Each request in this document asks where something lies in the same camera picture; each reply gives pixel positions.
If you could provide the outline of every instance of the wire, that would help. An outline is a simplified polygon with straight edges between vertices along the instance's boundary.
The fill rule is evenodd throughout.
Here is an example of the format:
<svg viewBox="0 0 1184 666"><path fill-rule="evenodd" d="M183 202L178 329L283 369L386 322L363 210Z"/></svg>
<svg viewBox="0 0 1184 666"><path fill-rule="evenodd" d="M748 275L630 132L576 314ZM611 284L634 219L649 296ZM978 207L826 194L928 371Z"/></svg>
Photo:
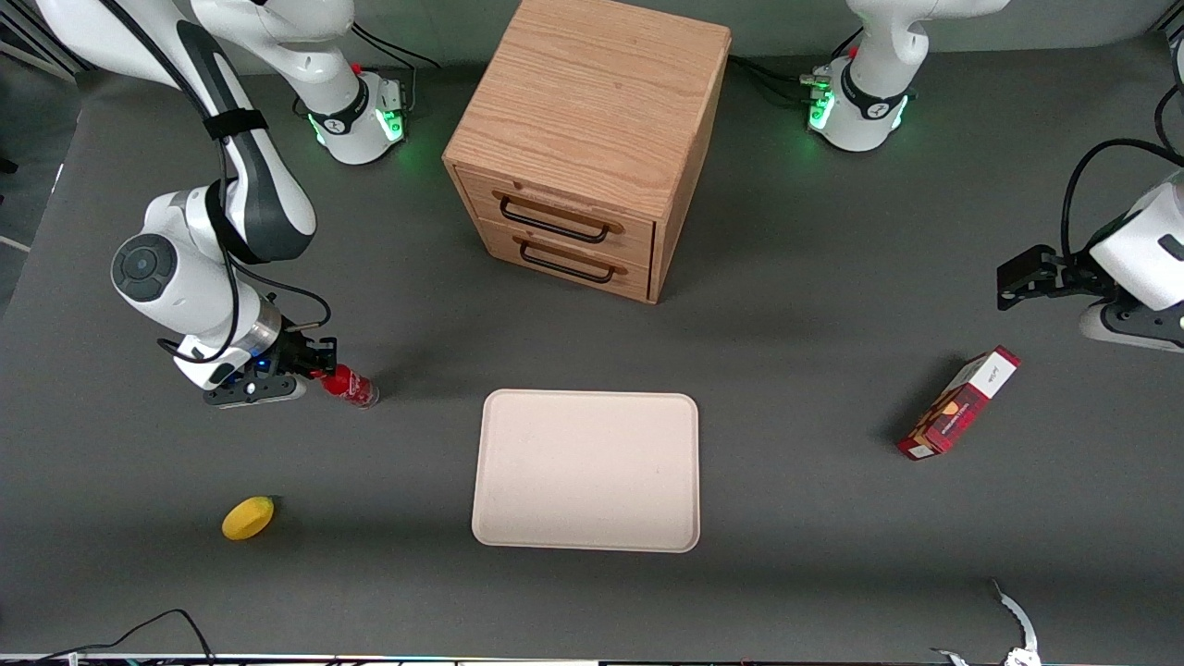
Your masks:
<svg viewBox="0 0 1184 666"><path fill-rule="evenodd" d="M403 63L403 66L405 66L405 68L407 68L407 69L410 69L410 70L414 70L414 69L416 69L416 65L413 65L413 64L408 63L408 62L407 62L406 59L404 59L404 58L400 58L399 56L395 56L395 55L394 55L394 53L392 53L391 51L387 51L387 50L386 50L386 49L384 49L384 47L382 47L382 46L381 46L381 45L380 45L380 44L379 44L378 41L375 41L375 40L374 40L374 38L372 38L372 37L369 37L368 34L366 34L365 32L362 32L362 31L358 30L358 26L356 26L356 25L355 25L355 26L354 26L353 28L350 28L350 30L353 30L354 34L356 34L356 36L358 36L358 37L359 37L359 38L360 38L360 39L361 39L362 41L365 41L366 44L369 44L369 45L371 45L371 46L373 46L373 47L374 47L375 50L378 50L378 51L381 51L381 52L382 52L382 53L385 53L386 56L390 56L391 58L394 58L395 60L398 60L398 62Z"/></svg>
<svg viewBox="0 0 1184 666"><path fill-rule="evenodd" d="M798 83L798 77L790 76L790 75L786 75L786 73L781 73L781 72L776 71L776 70L771 70L771 69L768 69L768 68L766 68L766 66L764 66L764 65L761 65L761 64L759 64L755 60L752 60L749 58L741 58L740 56L728 56L728 60L732 62L732 63L735 63L735 64L740 65L741 68L745 68L747 70L752 70L752 71L754 71L757 73L762 73L762 75L767 76L768 78L772 78L772 79L776 79L776 81L784 81L786 83Z"/></svg>
<svg viewBox="0 0 1184 666"><path fill-rule="evenodd" d="M748 76L748 78L752 79L753 84L757 87L757 92L770 104L779 109L793 109L802 105L803 100L793 98L789 94L778 90L777 87L761 78L757 72L748 69L742 69L742 71ZM770 92L772 92L776 97L770 96Z"/></svg>
<svg viewBox="0 0 1184 666"><path fill-rule="evenodd" d="M391 44L390 41L382 39L381 37L378 37L373 32L366 30L365 27L362 27L361 25L359 25L356 21L354 21L353 30L356 33L366 34L367 37L369 37L374 41L378 41L379 44L382 44L385 46L390 46L391 49L394 49L395 51L398 51L400 53L406 53L407 56L411 56L412 58L419 58L420 60L423 60L423 62L432 65L436 69L443 69L443 68L440 68L439 63L437 63L436 60L429 58L427 56L420 56L419 53L416 53L414 51L412 51L410 49L404 49L403 46L399 46L398 44Z"/></svg>
<svg viewBox="0 0 1184 666"><path fill-rule="evenodd" d="M1172 101L1172 97L1179 92L1179 88L1172 87L1171 90L1164 92L1164 96L1159 98L1159 103L1156 104L1156 136L1159 137L1159 142L1164 145L1165 148L1173 153L1179 153L1175 146L1172 146L1171 139L1167 137L1167 132L1164 129L1164 110L1167 108L1167 103Z"/></svg>
<svg viewBox="0 0 1184 666"><path fill-rule="evenodd" d="M201 120L210 120L210 111L206 110L206 107L201 102L201 97L198 96L197 90L193 89L193 85L189 84L188 79L185 78L181 71L176 69L173 60L170 60L160 49L160 45L156 44L156 41L154 41L147 32L144 32L143 27L134 18L131 18L131 14L129 14L117 0L98 0L98 4L110 12L115 19L120 21L120 24L122 24L133 37L136 38L136 41L139 41L140 45L148 51L153 59L156 60L156 64L159 64L161 69L168 73L168 77L173 79L173 83L175 83L185 97L189 100L193 108L198 110L198 115L201 116Z"/></svg>
<svg viewBox="0 0 1184 666"><path fill-rule="evenodd" d="M1171 15L1160 21L1159 27L1157 30L1166 28L1169 25L1171 25L1172 21L1175 21L1180 15L1180 13L1184 13L1184 7L1178 7L1175 12L1171 13Z"/></svg>
<svg viewBox="0 0 1184 666"><path fill-rule="evenodd" d="M28 21L32 25L37 26L38 31L41 32L45 37L47 37L51 41L53 41L53 44L56 44L58 46L58 49L62 50L63 53L65 53L66 56L69 56L70 59L72 59L73 62L78 63L78 68L79 69L82 69L83 71L94 71L95 70L94 65L91 65L86 60L79 58L77 53L75 53L73 51L71 51L69 46L66 46L60 39L58 39L58 36L54 34L52 30L49 30L49 27L46 27L46 25L45 25L44 21L40 21L40 20L38 20L36 18L38 14L37 14L36 11L33 11L32 7L28 6L28 2L25 2L24 0L19 0L17 2L9 2L9 5L12 5L12 7L14 9L17 9L17 13L21 14L22 17L25 17L26 21ZM65 69L66 71L69 71L69 68L63 66L63 69Z"/></svg>
<svg viewBox="0 0 1184 666"><path fill-rule="evenodd" d="M25 28L22 28L20 25L18 25L15 23L7 23L7 21L6 21L6 25L11 26L13 28L13 34L15 34L17 37L19 37L20 39L22 39L26 44L30 44L32 46L39 46L40 45L40 43L37 40L37 38L32 33L30 33L28 31L26 31ZM62 68L62 70L65 71L65 72L67 72L67 73L70 72L70 65L67 65L64 62L62 62L62 59L58 58L52 51L45 50L44 52L45 52L46 58L49 58L50 60L52 60L52 64Z"/></svg>
<svg viewBox="0 0 1184 666"><path fill-rule="evenodd" d="M189 614L186 613L184 608L173 608L170 610L166 610L165 613L161 613L160 615L156 615L152 620L144 620L143 622L141 622L141 623L136 625L135 627L131 627L130 629L128 629L127 633L124 633L122 636L115 639L114 642L108 642L108 643L90 643L90 645L81 645L78 647L71 647L70 649L63 649L63 651L59 651L59 652L54 652L53 654L46 654L45 657L43 657L43 658L33 661L33 664L41 664L41 662L45 662L45 661L52 661L54 659L59 659L62 657L65 657L67 654L72 654L72 653L76 653L76 652L89 652L89 651L92 651L92 649L108 649L108 648L112 648L112 647L120 645L121 642L123 642L124 640L127 640L128 636L130 636L131 634L139 632L140 629L147 627L148 625L152 625L156 620L160 620L161 617L165 617L166 615L172 615L173 613L176 613L176 614L181 615L182 617L185 617L185 621L189 623L189 628L193 629L194 635L198 636L198 642L201 643L201 652L206 657L206 664L208 664L210 666L213 666L213 662L214 662L214 652L212 649L210 649L210 643L206 642L206 636L201 634L201 629L198 628L198 623L193 621L193 617L189 616Z"/></svg>
<svg viewBox="0 0 1184 666"><path fill-rule="evenodd" d="M848 37L845 40L843 40L842 44L839 44L838 46L836 46L835 50L830 52L830 59L834 60L839 55L842 55L843 53L843 49L847 49L847 45L850 44L850 43L852 43L852 41L855 41L855 38L858 37L862 33L863 33L863 26L860 26L860 30L852 32L850 37Z"/></svg>
<svg viewBox="0 0 1184 666"><path fill-rule="evenodd" d="M239 273L242 273L243 275L246 275L247 277L250 277L252 280L258 280L259 282L263 282L264 284L269 284L271 287L275 287L276 289L283 289L284 292L291 292L292 294L300 294L301 296L305 296L305 297L313 299L314 301L321 303L321 308L324 310L324 316L321 318L321 320L316 322L316 327L317 328L321 327L321 326L324 326L326 324L328 324L329 319L333 318L333 308L329 307L329 301L326 301L318 294L309 292L308 289L301 289L300 287L292 287L291 284L285 284L285 283L279 282L277 280L271 280L270 277L264 277L264 276L262 276L262 275L259 275L257 273L253 273L253 271L246 269L245 267L243 267L238 262L234 262L233 260L231 260L231 261L234 263L234 268L237 268Z"/></svg>
<svg viewBox="0 0 1184 666"><path fill-rule="evenodd" d="M218 179L218 205L221 206L224 209L224 211L225 211L225 206L226 206L226 180L227 180L227 173L226 173L226 152L223 149L223 141L220 139L215 140L214 142L218 143L218 166L221 169L221 177ZM167 338L156 338L156 345L160 348L162 348L166 352L168 352L168 356L170 356L170 357L173 357L175 359L180 359L180 360L184 360L186 363L197 363L197 364L213 363L213 361L220 359L221 356L224 353L226 353L226 350L230 348L230 344L234 341L234 333L238 331L238 306L239 306L239 301L238 301L238 280L234 277L234 267L233 267L233 262L231 261L231 257L230 257L230 251L226 250L226 246L223 245L221 242L218 243L218 249L221 250L223 265L225 265L225 268L226 268L226 280L227 280L227 282L230 282L230 303L231 303L230 305L230 308L231 308L230 309L230 331L226 332L226 339L223 341L221 347L218 347L218 352L215 352L210 358L197 358L197 357L191 357L191 356L182 354L181 351L180 351L180 346L176 342L174 342L174 341L172 341L172 340L169 340Z"/></svg>
<svg viewBox="0 0 1184 666"><path fill-rule="evenodd" d="M1086 171L1086 166L1088 166L1099 153L1115 146L1139 148L1140 151L1157 155L1178 167L1184 168L1184 155L1179 155L1178 153L1164 148L1163 146L1139 139L1111 139L1090 148L1085 155L1082 155L1081 161L1079 161L1077 166L1073 169L1073 175L1069 177L1069 184L1064 188L1064 205L1061 207L1061 255L1063 255L1064 261L1070 265L1074 263L1074 258L1073 254L1069 251L1069 210L1073 206L1073 196L1077 191L1077 181L1081 180L1081 174Z"/></svg>
<svg viewBox="0 0 1184 666"><path fill-rule="evenodd" d="M418 82L418 77L417 77L418 68L416 68L416 65L408 63L407 60L400 58L399 56L395 56L391 51L387 51L386 49L384 49L381 45L379 45L372 38L367 37L366 33L360 32L358 30L356 25L354 26L353 30L354 30L354 34L356 34L366 44L369 44L372 47L374 47L374 50L377 50L377 51L379 51L381 53L385 53L386 56L390 56L391 58L393 58L393 59L403 63L407 69L411 70L411 101L407 103L407 111L416 110L416 100L417 100L416 84Z"/></svg>

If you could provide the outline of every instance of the cabinet top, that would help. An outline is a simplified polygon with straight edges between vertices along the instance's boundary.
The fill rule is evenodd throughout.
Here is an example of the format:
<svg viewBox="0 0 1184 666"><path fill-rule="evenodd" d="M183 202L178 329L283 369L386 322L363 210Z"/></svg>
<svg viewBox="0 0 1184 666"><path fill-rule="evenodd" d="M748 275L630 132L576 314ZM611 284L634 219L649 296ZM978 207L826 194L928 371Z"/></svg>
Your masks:
<svg viewBox="0 0 1184 666"><path fill-rule="evenodd" d="M731 41L610 0L522 0L444 156L661 219Z"/></svg>

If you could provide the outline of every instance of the gray tabletop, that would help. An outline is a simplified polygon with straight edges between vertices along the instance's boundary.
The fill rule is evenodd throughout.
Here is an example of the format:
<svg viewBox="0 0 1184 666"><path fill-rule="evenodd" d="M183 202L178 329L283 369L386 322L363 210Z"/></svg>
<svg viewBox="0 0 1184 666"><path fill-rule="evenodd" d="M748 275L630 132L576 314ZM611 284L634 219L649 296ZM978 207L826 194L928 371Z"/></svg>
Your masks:
<svg viewBox="0 0 1184 666"><path fill-rule="evenodd" d="M993 293L998 263L1055 241L1087 148L1152 135L1162 41L937 55L868 155L731 71L657 307L484 254L439 161L477 77L422 77L410 140L363 167L313 141L281 79L246 81L320 217L308 252L268 274L333 302L326 333L386 396L368 412L320 393L201 403L107 275L153 197L214 178L213 148L175 91L88 83L0 331L0 651L111 639L181 606L227 653L992 661L1019 638L984 583L998 576L1047 661L1178 661L1180 359L1080 338L1087 300L999 313ZM1077 238L1166 169L1100 159ZM998 344L1023 367L963 442L900 455L960 363ZM693 396L699 546L478 544L477 434L498 388ZM223 514L256 494L282 497L277 523L225 540ZM168 626L128 648L192 642Z"/></svg>

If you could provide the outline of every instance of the black metal handle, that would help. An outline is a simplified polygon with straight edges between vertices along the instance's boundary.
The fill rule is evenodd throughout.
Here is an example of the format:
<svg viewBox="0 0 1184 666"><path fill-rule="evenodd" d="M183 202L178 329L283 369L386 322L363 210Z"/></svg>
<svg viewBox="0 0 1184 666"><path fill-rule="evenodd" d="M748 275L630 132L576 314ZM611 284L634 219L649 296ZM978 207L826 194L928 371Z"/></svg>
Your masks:
<svg viewBox="0 0 1184 666"><path fill-rule="evenodd" d="M579 231L572 231L571 229L564 229L562 226L555 226L554 224L542 222L541 219L534 219L533 217L526 217L525 214L511 213L506 210L506 206L510 204L509 197L502 197L502 205L498 206L502 211L502 217L511 222L517 222L527 226L533 226L535 229L541 229L543 231L549 231L552 233L559 233L573 241L580 241L583 243L604 243L604 239L609 237L609 225L604 225L600 229L600 233L596 236L590 236L587 233L580 233Z"/></svg>
<svg viewBox="0 0 1184 666"><path fill-rule="evenodd" d="M562 273L565 275L571 275L572 277L579 277L580 280L587 280L588 282L592 282L594 284L607 284L609 281L612 280L612 275L617 271L617 269L612 268L611 265L609 267L607 275L592 275L590 273L584 273L583 270L567 268L566 265L561 265L555 262L549 262L547 260L532 257L530 255L526 254L527 249L530 246L530 243L526 241L519 241L519 243L521 244L519 246L519 256L522 257L522 261L525 261L526 263L533 263L534 265L541 265L542 268L558 270L559 273Z"/></svg>

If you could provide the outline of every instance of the lemon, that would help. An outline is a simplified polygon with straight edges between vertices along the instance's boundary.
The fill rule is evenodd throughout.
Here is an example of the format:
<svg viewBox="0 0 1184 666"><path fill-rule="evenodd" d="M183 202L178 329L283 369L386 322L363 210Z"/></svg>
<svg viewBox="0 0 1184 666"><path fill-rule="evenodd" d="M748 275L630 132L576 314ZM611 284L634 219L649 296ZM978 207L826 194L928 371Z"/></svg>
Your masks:
<svg viewBox="0 0 1184 666"><path fill-rule="evenodd" d="M250 539L271 523L275 513L276 505L271 498L260 495L245 499L223 519L223 534L232 542Z"/></svg>

